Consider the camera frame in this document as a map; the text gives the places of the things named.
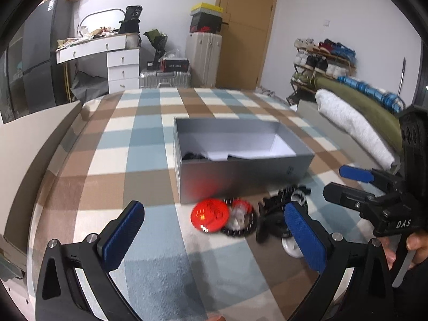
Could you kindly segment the right hand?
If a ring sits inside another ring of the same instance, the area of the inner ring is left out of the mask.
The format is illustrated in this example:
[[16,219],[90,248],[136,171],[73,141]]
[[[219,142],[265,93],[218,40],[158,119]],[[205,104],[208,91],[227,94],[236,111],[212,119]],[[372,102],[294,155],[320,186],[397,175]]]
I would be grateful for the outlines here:
[[[389,248],[390,240],[387,237],[379,238],[384,249],[388,268],[391,270],[393,263],[396,260],[396,254]],[[414,252],[414,257],[408,267],[411,270],[416,265],[421,264],[428,257],[428,235],[427,232],[420,230],[417,233],[411,234],[406,240],[407,250]]]

